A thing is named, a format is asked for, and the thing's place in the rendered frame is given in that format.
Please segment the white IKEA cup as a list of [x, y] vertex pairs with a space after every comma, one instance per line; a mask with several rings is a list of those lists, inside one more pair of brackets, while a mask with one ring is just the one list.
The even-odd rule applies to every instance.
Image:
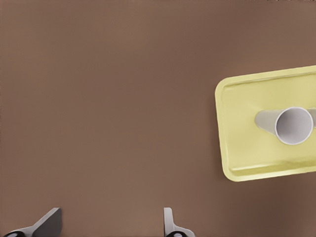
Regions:
[[312, 115], [301, 107], [259, 111], [255, 116], [255, 124], [287, 145], [305, 142], [314, 128]]

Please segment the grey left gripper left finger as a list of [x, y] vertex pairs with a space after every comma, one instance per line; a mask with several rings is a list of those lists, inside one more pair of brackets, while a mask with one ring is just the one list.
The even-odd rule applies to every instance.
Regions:
[[13, 230], [3, 237], [60, 237], [62, 209], [54, 207], [32, 226]]

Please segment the pale yellow rectangular tray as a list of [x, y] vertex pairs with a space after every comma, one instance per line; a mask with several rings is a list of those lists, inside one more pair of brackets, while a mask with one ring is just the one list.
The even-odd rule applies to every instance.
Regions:
[[316, 172], [316, 128], [299, 145], [260, 129], [262, 110], [316, 108], [316, 65], [221, 80], [215, 88], [222, 167], [234, 181]]

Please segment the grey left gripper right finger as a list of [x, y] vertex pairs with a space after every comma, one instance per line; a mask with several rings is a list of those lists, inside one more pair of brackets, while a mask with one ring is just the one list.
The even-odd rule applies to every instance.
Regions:
[[193, 231], [179, 227], [174, 223], [173, 212], [170, 207], [163, 209], [164, 237], [195, 237]]

